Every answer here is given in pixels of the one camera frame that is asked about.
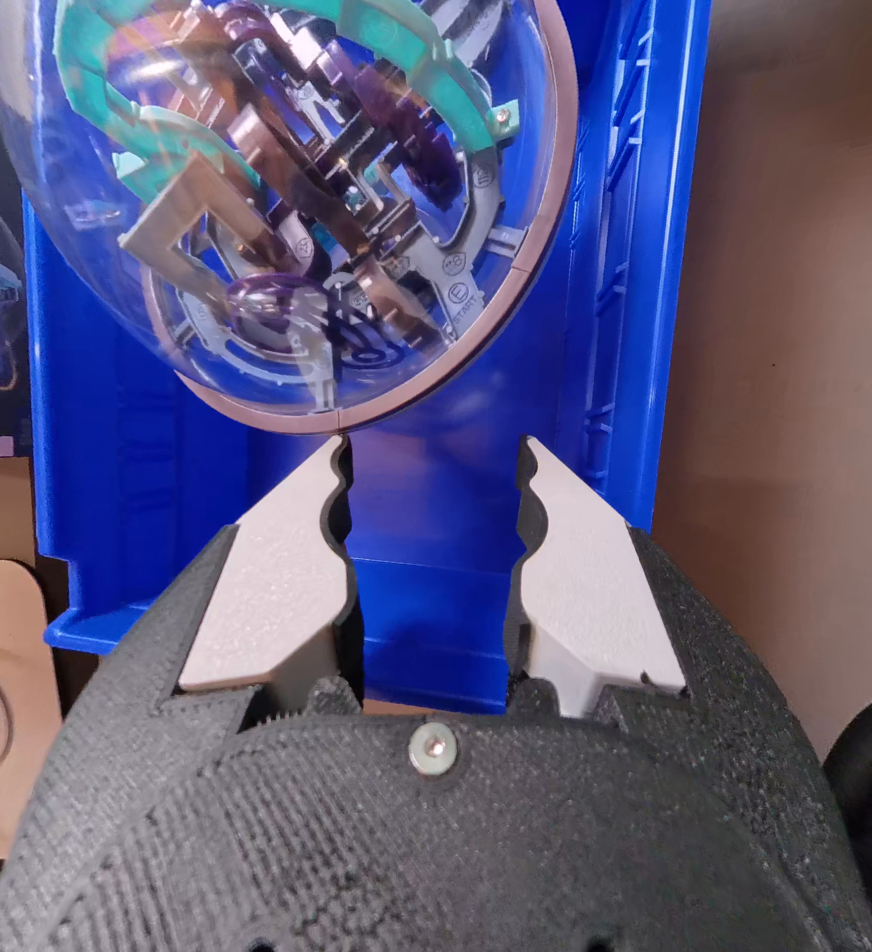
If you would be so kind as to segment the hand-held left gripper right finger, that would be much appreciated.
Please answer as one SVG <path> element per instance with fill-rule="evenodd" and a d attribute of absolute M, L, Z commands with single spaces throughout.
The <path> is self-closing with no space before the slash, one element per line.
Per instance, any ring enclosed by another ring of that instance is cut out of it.
<path fill-rule="evenodd" d="M 624 517 L 544 444 L 521 439 L 508 596 L 508 695 L 527 679 L 557 700 L 606 687 L 677 695 L 686 680 Z"/>

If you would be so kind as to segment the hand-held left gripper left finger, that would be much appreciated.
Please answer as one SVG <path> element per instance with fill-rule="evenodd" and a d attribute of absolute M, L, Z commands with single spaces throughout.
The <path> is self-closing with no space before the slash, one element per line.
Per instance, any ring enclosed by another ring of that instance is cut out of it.
<path fill-rule="evenodd" d="M 184 693 L 355 689 L 355 568 L 347 554 L 350 440 L 335 435 L 239 517 L 179 676 Z"/>

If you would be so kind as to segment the blue plastic bin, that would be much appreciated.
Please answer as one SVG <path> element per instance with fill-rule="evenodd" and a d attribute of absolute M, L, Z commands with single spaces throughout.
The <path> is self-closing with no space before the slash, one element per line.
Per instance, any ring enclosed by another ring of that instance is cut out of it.
<path fill-rule="evenodd" d="M 373 698 L 501 712 L 523 435 L 651 527 L 710 3 L 560 6 L 580 120 L 547 263 L 474 363 L 351 437 Z M 323 438 L 205 405 L 120 328 L 26 199 L 24 226 L 38 551 L 68 569 L 45 641 L 104 656 Z"/>

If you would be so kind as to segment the clear plastic maze ball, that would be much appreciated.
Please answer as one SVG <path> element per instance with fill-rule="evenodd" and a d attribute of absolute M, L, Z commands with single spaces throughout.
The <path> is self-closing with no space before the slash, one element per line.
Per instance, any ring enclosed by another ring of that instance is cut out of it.
<path fill-rule="evenodd" d="M 230 419 L 352 430 L 472 362 L 544 267 L 579 92 L 557 2 L 0 2 L 25 197 Z"/>

